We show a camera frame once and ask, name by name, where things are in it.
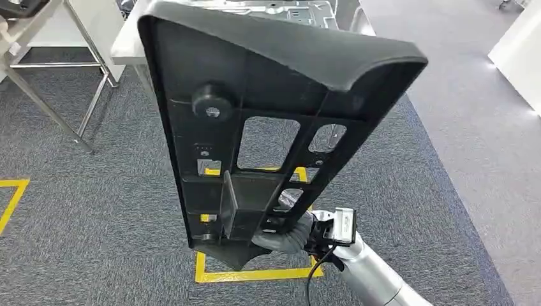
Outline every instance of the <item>rectangular cutout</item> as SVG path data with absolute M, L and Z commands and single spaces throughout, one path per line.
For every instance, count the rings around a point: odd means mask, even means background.
M 300 177 L 299 173 L 295 172 L 289 179 L 290 182 L 302 182 L 310 184 L 312 180 L 316 177 L 318 172 L 320 171 L 319 168 L 305 168 L 305 174 L 306 177 Z
M 197 159 L 197 174 L 200 177 L 218 177 L 221 173 L 221 161 Z
M 308 146 L 308 150 L 310 152 L 332 152 L 346 130 L 346 127 L 341 124 L 326 124 L 320 127 Z
M 295 120 L 251 117 L 244 123 L 237 166 L 241 169 L 280 169 L 299 132 Z

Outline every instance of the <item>metal table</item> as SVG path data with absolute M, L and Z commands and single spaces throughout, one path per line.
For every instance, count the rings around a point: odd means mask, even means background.
M 14 56 L 10 53 L 13 49 L 18 49 L 21 45 L 26 46 L 32 38 L 39 32 L 43 25 L 50 19 L 54 12 L 60 7 L 64 6 L 74 21 L 77 29 L 80 31 L 83 38 L 86 40 L 89 50 L 95 59 L 95 62 L 48 62 L 48 63 L 34 63 L 34 64 L 11 64 Z M 102 56 L 98 52 L 98 49 L 92 41 L 83 23 L 77 16 L 72 4 L 69 0 L 50 0 L 39 13 L 32 18 L 20 19 L 20 20 L 8 20 L 7 31 L 4 28 L 5 23 L 2 26 L 0 33 L 0 70 L 10 78 L 13 83 L 19 86 L 29 97 L 36 103 L 47 115 L 49 115 L 58 125 L 69 134 L 71 139 L 79 144 L 86 152 L 92 152 L 92 148 L 82 139 L 85 128 L 88 125 L 90 117 L 94 111 L 94 107 L 100 97 L 100 94 L 108 81 L 112 87 L 118 87 L 118 83 L 112 76 L 109 67 L 106 65 Z M 92 98 L 90 105 L 83 117 L 81 124 L 77 131 L 73 130 L 66 121 L 43 99 L 40 95 L 32 89 L 32 87 L 17 73 L 17 68 L 68 68 L 68 67 L 100 67 L 103 72 L 103 78 L 101 79 L 98 89 L 96 90 L 94 97 Z

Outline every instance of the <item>yellow tape marking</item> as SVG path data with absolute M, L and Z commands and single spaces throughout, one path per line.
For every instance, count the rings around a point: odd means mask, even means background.
M 277 168 L 265 168 L 264 170 L 277 170 Z M 308 175 L 305 167 L 298 167 L 295 173 L 299 175 L 301 182 L 308 181 Z M 206 175 L 220 175 L 219 169 L 205 169 Z M 201 215 L 202 222 L 209 222 L 209 215 Z M 240 282 L 240 281 L 271 281 L 276 279 L 301 279 L 308 276 L 312 267 L 316 264 L 314 257 L 310 256 L 311 266 L 307 268 L 289 268 L 274 270 L 253 270 L 239 272 L 206 272 L 205 262 L 207 256 L 204 253 L 197 252 L 195 260 L 195 282 Z M 313 277 L 323 276 L 321 267 L 318 267 Z
M 13 196 L 11 197 L 8 207 L 6 208 L 6 210 L 4 210 L 2 218 L 0 218 L 0 235 L 2 235 L 2 232 L 4 231 L 6 224 L 8 224 L 8 221 L 10 220 L 13 211 L 15 211 L 17 204 L 19 204 L 19 200 L 24 193 L 24 189 L 26 189 L 26 186 L 28 186 L 28 183 L 30 183 L 30 180 L 0 180 L 0 187 L 17 188 L 17 190 L 15 190 L 15 193 L 13 193 Z

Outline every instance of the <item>black plastic part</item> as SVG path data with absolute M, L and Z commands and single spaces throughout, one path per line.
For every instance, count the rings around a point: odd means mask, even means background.
M 225 235 L 230 240 L 250 241 L 271 205 L 278 190 L 280 177 L 269 175 L 261 179 L 224 173 L 220 218 Z
M 36 15 L 49 0 L 22 0 L 20 4 L 8 0 L 0 1 L 0 16 L 9 18 L 29 18 Z
M 278 233 L 292 229 L 427 64 L 415 45 L 402 41 L 166 1 L 152 3 L 147 14 L 138 27 L 189 246 L 231 266 L 264 253 L 250 242 L 254 220 Z M 277 171 L 237 167 L 244 123 L 254 116 L 299 123 Z M 310 152 L 326 124 L 341 124 L 346 133 L 332 152 Z M 221 161 L 219 176 L 198 174 L 201 156 Z M 290 182 L 297 167 L 318 168 L 318 175 L 310 183 Z M 289 211 L 274 212 L 288 188 L 302 196 Z M 227 194 L 237 197 L 235 205 Z M 246 207 L 255 207 L 257 217 L 247 220 Z M 202 224 L 199 214 L 218 219 Z

